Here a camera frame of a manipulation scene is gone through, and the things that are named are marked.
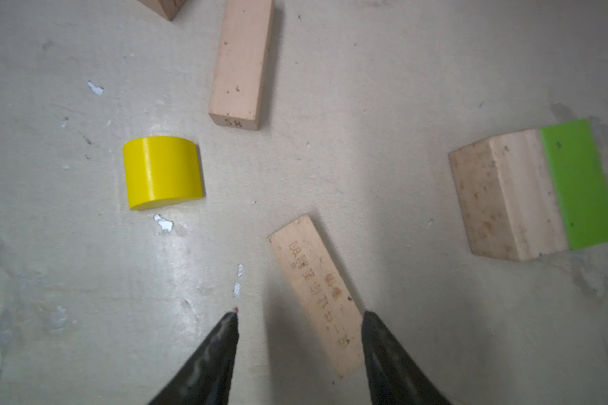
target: green block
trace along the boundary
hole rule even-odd
[[[587,120],[546,126],[541,137],[570,248],[608,242],[608,186]]]

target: curved yellow surface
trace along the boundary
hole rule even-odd
[[[145,137],[124,145],[128,206],[139,210],[202,198],[194,142],[177,137]]]

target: yellow half-cylinder block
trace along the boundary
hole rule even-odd
[[[194,142],[177,137],[146,137],[124,145],[130,209],[168,206],[202,198]]]

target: stained wooden side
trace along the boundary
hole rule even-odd
[[[471,252],[519,260],[488,139],[449,154]]]
[[[295,296],[340,377],[364,363],[362,314],[308,215],[268,237]]]
[[[142,4],[171,21],[186,0],[139,0]]]
[[[539,130],[489,138],[519,260],[569,248]]]
[[[274,0],[227,0],[209,102],[218,125],[259,128]]]

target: jenga block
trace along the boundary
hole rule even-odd
[[[587,121],[490,137],[449,159],[474,255],[524,261],[608,241],[608,188]]]
[[[268,237],[286,278],[340,377],[364,363],[362,315],[308,215]]]
[[[139,0],[142,4],[171,21],[186,0]]]
[[[274,0],[227,0],[209,115],[218,125],[259,129]]]

